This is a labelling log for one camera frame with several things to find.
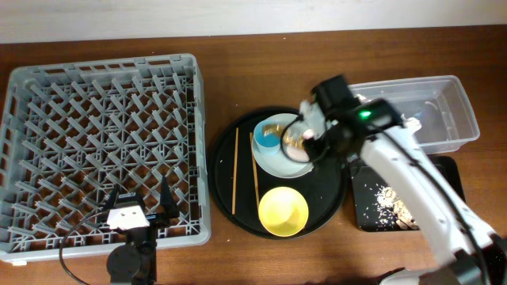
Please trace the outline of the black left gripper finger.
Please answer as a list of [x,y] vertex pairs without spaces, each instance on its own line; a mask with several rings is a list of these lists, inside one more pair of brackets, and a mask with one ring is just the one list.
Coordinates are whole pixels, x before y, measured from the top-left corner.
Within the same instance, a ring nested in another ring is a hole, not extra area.
[[109,196],[103,205],[104,210],[110,210],[115,207],[119,192],[120,192],[120,185],[116,184],[114,186],[113,190],[109,193]]
[[160,204],[168,219],[175,219],[179,217],[179,209],[177,203],[171,194],[170,186],[168,185],[167,179],[165,177],[162,178],[161,182]]

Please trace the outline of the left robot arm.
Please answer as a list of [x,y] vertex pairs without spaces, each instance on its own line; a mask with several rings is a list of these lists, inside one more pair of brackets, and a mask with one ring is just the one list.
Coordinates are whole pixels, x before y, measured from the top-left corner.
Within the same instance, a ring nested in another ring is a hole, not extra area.
[[169,227],[170,220],[179,216],[165,178],[161,180],[160,204],[162,212],[147,215],[143,197],[136,192],[121,194],[117,184],[101,206],[109,229],[125,236],[125,243],[107,259],[111,284],[153,284],[157,280],[158,230]]

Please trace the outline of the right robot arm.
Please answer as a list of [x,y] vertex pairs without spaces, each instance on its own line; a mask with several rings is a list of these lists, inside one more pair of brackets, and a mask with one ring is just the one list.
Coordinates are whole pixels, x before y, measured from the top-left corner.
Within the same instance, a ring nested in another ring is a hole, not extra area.
[[437,268],[395,269],[378,284],[504,284],[506,240],[479,218],[429,160],[414,129],[388,101],[363,103],[345,77],[317,84],[301,113],[315,133],[304,146],[311,158],[357,154],[387,182],[415,219]]

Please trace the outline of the yellow plastic bowl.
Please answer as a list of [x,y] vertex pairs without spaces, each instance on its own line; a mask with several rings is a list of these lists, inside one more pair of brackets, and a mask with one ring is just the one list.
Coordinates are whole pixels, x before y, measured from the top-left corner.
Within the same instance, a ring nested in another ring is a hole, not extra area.
[[309,207],[303,195],[289,187],[268,190],[257,209],[263,227],[274,236],[288,238],[299,233],[309,219]]

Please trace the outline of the pink plastic cup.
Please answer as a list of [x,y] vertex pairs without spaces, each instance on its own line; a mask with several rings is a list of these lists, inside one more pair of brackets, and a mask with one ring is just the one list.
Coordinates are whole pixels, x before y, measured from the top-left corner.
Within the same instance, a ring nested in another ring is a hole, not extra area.
[[[288,128],[287,130],[290,131],[290,134],[292,137],[298,138],[300,136],[303,137],[303,143],[308,140],[312,139],[314,137],[314,131],[311,129],[307,129],[305,131],[299,131],[297,129],[292,130],[291,128]],[[306,163],[310,161],[309,154],[305,150],[305,147],[303,146],[303,150],[299,150],[292,147],[286,147],[283,145],[283,142],[281,143],[281,149],[285,152],[286,156],[290,158],[291,160],[295,162],[301,162]]]

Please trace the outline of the food scraps pile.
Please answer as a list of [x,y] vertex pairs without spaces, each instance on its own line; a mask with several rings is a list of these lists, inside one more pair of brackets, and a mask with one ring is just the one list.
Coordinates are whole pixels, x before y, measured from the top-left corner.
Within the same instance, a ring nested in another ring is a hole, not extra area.
[[414,217],[390,186],[382,186],[375,194],[376,209],[379,213],[378,224],[395,227],[400,230],[418,230]]

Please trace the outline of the gold foil wrapper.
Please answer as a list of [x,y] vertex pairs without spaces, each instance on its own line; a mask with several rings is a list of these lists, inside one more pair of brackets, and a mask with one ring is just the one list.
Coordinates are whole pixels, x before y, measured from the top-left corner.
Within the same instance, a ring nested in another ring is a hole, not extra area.
[[286,129],[285,125],[280,125],[278,123],[268,123],[262,128],[261,133],[264,137],[271,135],[278,139],[282,139],[283,145],[286,147],[303,150],[303,137],[292,137],[290,131]]

